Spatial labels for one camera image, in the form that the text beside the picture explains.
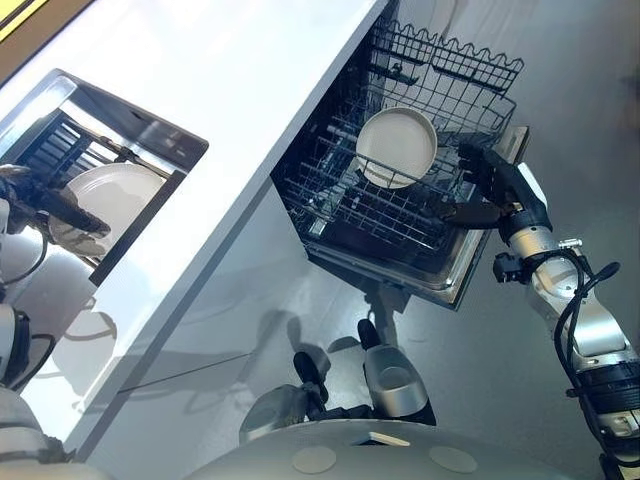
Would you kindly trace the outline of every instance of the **dish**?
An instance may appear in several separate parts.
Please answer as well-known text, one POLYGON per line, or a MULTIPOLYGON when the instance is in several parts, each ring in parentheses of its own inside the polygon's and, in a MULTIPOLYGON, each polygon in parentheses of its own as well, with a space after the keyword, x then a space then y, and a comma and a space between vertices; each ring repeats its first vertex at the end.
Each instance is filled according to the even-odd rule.
POLYGON ((415 183, 414 178, 422 178, 431 168, 437 150, 436 130, 429 119, 407 107, 391 107, 376 113, 364 124, 356 142, 364 176, 379 187, 391 189, 409 186, 415 183))
POLYGON ((60 194, 75 201, 111 227, 97 238, 51 217, 49 231, 66 250, 84 256, 102 257, 113 247, 164 180, 140 165, 112 163, 93 168, 71 180, 60 194))

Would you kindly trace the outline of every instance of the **dishwasher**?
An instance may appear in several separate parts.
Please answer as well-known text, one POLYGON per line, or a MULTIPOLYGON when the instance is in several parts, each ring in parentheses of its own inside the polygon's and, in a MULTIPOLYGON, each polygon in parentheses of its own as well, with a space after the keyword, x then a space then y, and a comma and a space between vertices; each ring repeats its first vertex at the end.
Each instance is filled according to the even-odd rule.
POLYGON ((430 205, 482 201, 458 167, 461 143, 519 160, 528 130, 509 127, 516 104, 506 94, 523 67, 380 17, 272 172, 310 259, 457 309, 489 232, 446 225, 430 205), (356 141, 397 106, 427 116, 438 146, 424 177, 387 189, 364 176, 369 163, 400 172, 357 154, 356 141))

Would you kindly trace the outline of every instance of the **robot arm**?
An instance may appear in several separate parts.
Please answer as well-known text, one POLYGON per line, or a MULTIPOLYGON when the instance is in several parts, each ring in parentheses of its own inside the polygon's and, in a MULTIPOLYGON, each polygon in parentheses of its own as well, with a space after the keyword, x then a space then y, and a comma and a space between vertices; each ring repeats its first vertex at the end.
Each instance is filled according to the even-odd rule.
POLYGON ((514 255, 496 257, 497 281, 528 285, 529 302, 549 323, 558 358, 571 381, 567 395, 579 400, 604 451, 605 471, 615 467, 618 472, 617 477, 607 478, 625 478, 630 469, 640 467, 640 361, 593 292, 619 264, 594 273, 578 248, 579 240, 554 239, 546 199, 525 165, 515 167, 493 151, 468 145, 460 147, 460 156, 469 172, 466 178, 489 203, 480 208, 450 206, 444 219, 461 224, 473 217, 475 228, 498 228, 514 255))

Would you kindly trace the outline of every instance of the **white cabinet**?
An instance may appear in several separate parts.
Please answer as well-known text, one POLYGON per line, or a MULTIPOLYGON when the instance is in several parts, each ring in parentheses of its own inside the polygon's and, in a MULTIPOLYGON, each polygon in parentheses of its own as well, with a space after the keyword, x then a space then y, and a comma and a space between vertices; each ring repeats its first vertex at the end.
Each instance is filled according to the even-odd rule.
POLYGON ((237 445, 253 402, 238 358, 131 392, 87 463, 118 480, 178 480, 237 445))
POLYGON ((267 182, 264 197, 141 385, 250 353, 309 268, 280 197, 267 182))

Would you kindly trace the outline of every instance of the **lower dish rack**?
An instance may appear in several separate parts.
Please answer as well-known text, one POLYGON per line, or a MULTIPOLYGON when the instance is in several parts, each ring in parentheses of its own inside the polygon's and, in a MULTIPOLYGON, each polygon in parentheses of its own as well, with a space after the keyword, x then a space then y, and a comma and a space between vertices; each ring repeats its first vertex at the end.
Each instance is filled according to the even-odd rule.
POLYGON ((505 95, 523 66, 411 25, 376 22, 272 175, 307 248, 333 245, 412 272, 451 264, 459 231, 431 205, 481 201, 458 167, 457 147, 501 138, 516 107, 505 95), (435 127, 436 159, 422 178, 356 152, 364 124, 390 107, 420 111, 435 127), (413 183, 375 185, 363 174, 371 163, 393 172, 390 184, 395 175, 413 183))

